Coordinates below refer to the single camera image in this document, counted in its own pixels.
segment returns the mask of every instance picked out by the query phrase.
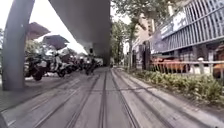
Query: green foliage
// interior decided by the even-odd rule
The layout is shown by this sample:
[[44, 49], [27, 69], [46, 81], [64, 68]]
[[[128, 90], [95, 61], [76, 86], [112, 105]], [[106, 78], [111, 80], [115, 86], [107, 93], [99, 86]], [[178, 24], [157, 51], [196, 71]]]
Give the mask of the green foliage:
[[0, 45], [3, 43], [4, 31], [0, 28]]
[[128, 25], [120, 20], [112, 23], [111, 48], [115, 63], [119, 63], [124, 58], [123, 43], [128, 38], [127, 27]]
[[180, 0], [112, 0], [118, 14], [128, 15], [131, 19], [144, 14], [146, 18], [163, 21], [168, 16], [168, 2], [175, 4]]
[[178, 74], [165, 74], [135, 70], [132, 74], [147, 82], [162, 86], [174, 92], [184, 94], [186, 97], [206, 101], [208, 103], [222, 103], [222, 86], [212, 76], [181, 76]]
[[33, 40], [29, 40], [26, 42], [25, 51], [29, 54], [37, 53], [38, 50], [41, 48], [41, 43]]

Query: tram track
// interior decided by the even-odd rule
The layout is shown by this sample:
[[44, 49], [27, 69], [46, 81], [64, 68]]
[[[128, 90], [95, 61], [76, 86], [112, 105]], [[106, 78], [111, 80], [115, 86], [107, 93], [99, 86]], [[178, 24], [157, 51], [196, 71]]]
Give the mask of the tram track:
[[75, 110], [74, 114], [72, 115], [71, 120], [66, 124], [65, 128], [74, 128], [75, 127], [75, 124], [76, 124], [86, 102], [88, 101], [93, 88], [95, 87], [97, 81], [99, 80], [99, 78], [100, 78], [100, 75], [98, 75], [97, 78], [94, 80], [89, 92], [86, 93], [86, 95], [82, 98], [82, 100], [81, 100], [82, 102], [79, 104], [78, 108]]
[[136, 120], [134, 114], [132, 113], [132, 111], [131, 111], [126, 99], [124, 98], [123, 94], [121, 93], [120, 88], [118, 87], [117, 82], [115, 81], [115, 79], [112, 75], [112, 72], [111, 72], [111, 76], [112, 76], [112, 81], [113, 81], [113, 84], [114, 84], [115, 89], [117, 91], [117, 94], [121, 99], [122, 105], [125, 108], [125, 111], [126, 111], [126, 114], [128, 115], [128, 119], [129, 119], [130, 123], [132, 124], [133, 128], [140, 128], [140, 125], [139, 125], [138, 121]]
[[[78, 88], [80, 87], [80, 86], [78, 86], [78, 83], [82, 82], [82, 80], [79, 80], [79, 81], [78, 81], [78, 80], [76, 79], [76, 81], [73, 81], [73, 82], [74, 82], [74, 83], [72, 84], [72, 86], [73, 86], [73, 87], [75, 86], [75, 89], [74, 89], [74, 90], [76, 90], [76, 89], [78, 89]], [[51, 99], [56, 98], [57, 96], [60, 96], [60, 92], [61, 92], [62, 90], [67, 89], [68, 86], [71, 87], [71, 85], [65, 85], [65, 83], [64, 83], [64, 84], [58, 86], [58, 88], [54, 88], [53, 90], [44, 92], [43, 94], [47, 94], [47, 93], [53, 93], [53, 94], [51, 94], [49, 97], [44, 98], [43, 100], [40, 100], [39, 102], [35, 103], [35, 105], [33, 105], [31, 108], [29, 108], [29, 109], [23, 111], [23, 113], [21, 113], [21, 114], [19, 114], [19, 115], [17, 115], [17, 116], [14, 116], [14, 117], [13, 117], [13, 120], [9, 120], [9, 121], [7, 121], [7, 122], [8, 122], [8, 126], [13, 125], [18, 119], [22, 118], [22, 117], [25, 115], [25, 113], [26, 113], [26, 114], [27, 114], [27, 113], [31, 113], [31, 112], [37, 110], [38, 108], [40, 108], [42, 105], [44, 105], [44, 104], [46, 104], [47, 102], [49, 102]]]
[[129, 77], [127, 77], [126, 74], [123, 74], [123, 76], [130, 80], [132, 83], [134, 83], [138, 88], [142, 88], [142, 90], [144, 90], [147, 94], [155, 97], [156, 99], [162, 101], [163, 103], [165, 103], [167, 106], [169, 106], [170, 108], [175, 109], [175, 111], [178, 111], [180, 114], [184, 115], [185, 117], [187, 117], [188, 119], [190, 119], [192, 122], [198, 124], [199, 126], [203, 127], [203, 128], [210, 128], [212, 126], [208, 126], [207, 124], [205, 124], [204, 122], [201, 122], [200, 120], [194, 118], [193, 116], [190, 116], [189, 114], [183, 112], [180, 110], [179, 107], [167, 102], [166, 100], [162, 99], [161, 97], [155, 95], [154, 93], [150, 92], [147, 88], [142, 87], [141, 85], [139, 85], [137, 82], [135, 82], [134, 80], [130, 79]]
[[107, 126], [107, 92], [106, 92], [107, 72], [105, 72], [103, 90], [100, 103], [99, 122], [98, 128], [104, 128]]
[[[87, 79], [87, 82], [90, 81], [93, 77], [89, 77]], [[93, 89], [93, 87], [96, 84], [96, 81], [98, 80], [99, 76], [94, 80], [93, 84], [91, 85], [90, 88], [90, 92]], [[42, 118], [35, 126], [34, 128], [41, 128], [44, 123], [51, 117], [53, 116], [57, 111], [59, 111], [60, 108], [62, 108], [70, 99], [71, 97], [75, 94], [76, 92], [74, 91], [72, 94], [70, 94], [56, 109], [52, 110], [51, 112], [49, 112], [44, 118]], [[83, 108], [83, 106], [85, 105], [85, 102], [88, 100], [88, 97], [86, 97], [86, 95], [82, 98], [82, 103], [80, 103], [79, 108], [77, 110], [75, 110], [75, 113], [73, 114], [73, 117], [71, 119], [71, 121], [69, 121], [69, 123], [72, 123], [72, 121], [74, 121], [74, 116], [76, 114], [78, 114], [79, 112], [81, 113], [81, 109]]]
[[[122, 81], [128, 88], [131, 88], [130, 85], [128, 85], [124, 78], [118, 75], [116, 71], [114, 71], [115, 75], [118, 76], [117, 78]], [[153, 108], [149, 103], [147, 103], [137, 92], [134, 90], [130, 90], [138, 99], [141, 101], [141, 103], [146, 106], [146, 108], [153, 113], [153, 115], [167, 128], [175, 128], [172, 124], [170, 124], [169, 121], [167, 121], [155, 108]]]

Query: sky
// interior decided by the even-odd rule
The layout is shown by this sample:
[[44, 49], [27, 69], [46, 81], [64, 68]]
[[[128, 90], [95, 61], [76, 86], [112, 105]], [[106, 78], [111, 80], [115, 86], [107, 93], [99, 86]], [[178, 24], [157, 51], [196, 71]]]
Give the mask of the sky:
[[[12, 5], [13, 0], [0, 0], [0, 28], [4, 29], [7, 21], [8, 13]], [[121, 16], [115, 16], [115, 9], [111, 8], [111, 14], [114, 16], [115, 20], [121, 19], [125, 23], [130, 23], [130, 19]], [[55, 10], [52, 8], [48, 0], [36, 0], [34, 8], [31, 14], [30, 23], [37, 22], [38, 24], [46, 27], [51, 31], [48, 35], [61, 35], [65, 37], [70, 44], [69, 48], [74, 49], [76, 52], [85, 52], [83, 47], [74, 39], [72, 34], [68, 31], [66, 26], [63, 24], [61, 19], [56, 14]]]

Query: railing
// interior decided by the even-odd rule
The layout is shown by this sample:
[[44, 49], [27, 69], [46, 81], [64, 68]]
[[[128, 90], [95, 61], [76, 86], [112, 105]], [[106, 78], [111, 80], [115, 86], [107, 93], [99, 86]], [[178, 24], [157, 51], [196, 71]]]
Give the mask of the railing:
[[222, 80], [224, 85], [224, 61], [154, 62], [150, 64], [149, 70], [180, 74], [186, 77], [211, 75], [218, 80]]

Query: paved walkway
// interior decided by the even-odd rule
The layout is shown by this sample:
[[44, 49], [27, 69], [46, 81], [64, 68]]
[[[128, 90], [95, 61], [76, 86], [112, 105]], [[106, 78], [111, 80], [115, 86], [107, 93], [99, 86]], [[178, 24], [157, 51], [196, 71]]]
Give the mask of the paved walkway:
[[44, 77], [39, 82], [28, 78], [26, 79], [25, 90], [20, 92], [2, 91], [2, 87], [0, 85], [0, 111], [4, 111], [35, 96], [41, 95], [42, 93], [67, 82], [71, 78], [74, 79], [78, 75], [79, 74], [74, 73], [71, 76], [66, 76], [66, 78], [63, 79], [59, 77]]
[[9, 128], [224, 127], [217, 117], [109, 68], [70, 79], [2, 115]]

